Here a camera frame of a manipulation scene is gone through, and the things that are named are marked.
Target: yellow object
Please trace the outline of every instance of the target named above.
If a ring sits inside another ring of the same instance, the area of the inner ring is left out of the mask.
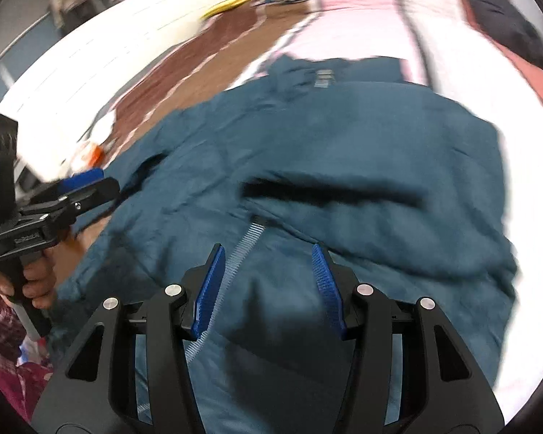
[[[224,0],[221,3],[218,3],[207,10],[207,12],[201,17],[202,20],[206,20],[216,14],[222,13],[229,9],[237,8],[239,5],[244,4],[250,0]]]

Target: dark teal jacket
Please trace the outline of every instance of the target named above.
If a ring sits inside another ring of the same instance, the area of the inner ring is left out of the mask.
[[[352,347],[325,317],[319,241],[391,298],[434,298],[494,382],[515,274],[497,132],[403,82],[398,60],[284,56],[269,76],[172,112],[107,175],[122,202],[59,291],[55,355],[105,298],[179,282],[216,242],[229,256],[258,216],[266,231],[189,365],[208,432],[331,432]]]

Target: pink fabric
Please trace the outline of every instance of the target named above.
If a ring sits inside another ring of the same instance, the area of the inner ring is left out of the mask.
[[[406,80],[426,84],[420,51],[396,0],[321,1],[324,12],[275,56],[308,60],[395,57],[403,62]]]
[[[0,297],[0,390],[26,421],[30,421],[52,369],[27,362],[17,366],[19,346],[26,331]]]

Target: plaid shirt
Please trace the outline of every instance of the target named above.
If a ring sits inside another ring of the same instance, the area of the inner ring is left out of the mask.
[[[15,312],[0,297],[0,390],[29,421],[52,370],[32,362],[17,365],[25,335]]]

